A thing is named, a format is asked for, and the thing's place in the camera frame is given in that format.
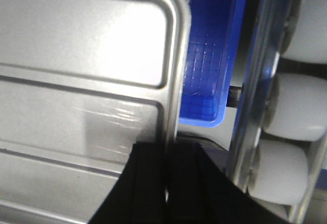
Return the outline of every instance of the silver metal panel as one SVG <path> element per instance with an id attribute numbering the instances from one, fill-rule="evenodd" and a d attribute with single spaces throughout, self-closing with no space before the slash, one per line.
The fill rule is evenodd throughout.
<path id="1" fill-rule="evenodd" d="M 0 0 L 0 63 L 159 86 L 164 8 L 140 0 Z"/>
<path id="2" fill-rule="evenodd" d="M 20 212 L 63 223 L 85 223 L 118 175 L 1 154 L 0 178 L 0 222 L 33 223 L 18 221 Z"/>
<path id="3" fill-rule="evenodd" d="M 186 0 L 0 0 L 0 223 L 85 223 L 136 141 L 171 143 Z"/>
<path id="4" fill-rule="evenodd" d="M 8 150 L 5 143 L 124 164 L 132 144 L 153 142 L 160 129 L 153 104 L 8 81 L 0 91 L 0 145 Z"/>

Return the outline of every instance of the blue plastic bin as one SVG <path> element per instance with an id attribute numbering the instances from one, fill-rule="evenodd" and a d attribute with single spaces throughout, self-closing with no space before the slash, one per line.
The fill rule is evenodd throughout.
<path id="1" fill-rule="evenodd" d="M 192 26 L 179 122 L 219 125 L 225 115 L 246 0 L 188 0 Z"/>

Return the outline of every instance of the metal tray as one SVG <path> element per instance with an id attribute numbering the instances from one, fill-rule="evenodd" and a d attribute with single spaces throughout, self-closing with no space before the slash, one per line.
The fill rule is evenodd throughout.
<path id="1" fill-rule="evenodd" d="M 101 197 L 62 208 L 66 175 L 105 197 L 134 142 L 172 142 L 190 24 L 186 0 L 0 0 L 0 213 L 85 222 Z"/>

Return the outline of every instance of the metal frame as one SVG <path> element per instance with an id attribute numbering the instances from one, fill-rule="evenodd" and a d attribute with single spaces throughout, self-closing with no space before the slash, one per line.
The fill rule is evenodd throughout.
<path id="1" fill-rule="evenodd" d="M 271 82 L 285 35 L 291 0 L 261 0 L 243 93 L 231 142 L 227 176 L 243 192 L 252 170 L 253 158 L 261 136 L 265 108 L 269 104 Z M 288 209 L 288 221 L 302 223 L 327 150 L 327 135 L 312 142 L 307 150 L 308 187 L 303 200 Z"/>

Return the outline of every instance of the white roller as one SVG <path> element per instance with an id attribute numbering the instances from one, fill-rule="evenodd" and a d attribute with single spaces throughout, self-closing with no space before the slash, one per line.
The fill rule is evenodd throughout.
<path id="1" fill-rule="evenodd" d="M 283 218 L 285 220 L 287 219 L 286 209 L 285 209 L 285 207 L 283 205 L 263 201 L 261 199 L 255 198 L 255 197 L 253 198 L 253 200 L 255 200 L 261 206 L 265 207 L 270 212 L 272 212 L 275 215 L 279 216 L 280 218 Z"/>
<path id="2" fill-rule="evenodd" d="M 321 138 L 327 129 L 327 81 L 306 75 L 277 74 L 263 129 L 293 140 Z"/>
<path id="3" fill-rule="evenodd" d="M 304 151 L 278 141 L 260 140 L 248 191 L 252 197 L 281 205 L 298 204 L 306 191 Z"/>
<path id="4" fill-rule="evenodd" d="M 308 63 L 327 63 L 327 0 L 299 0 L 295 7 L 299 10 L 293 22 L 296 27 L 282 56 Z"/>

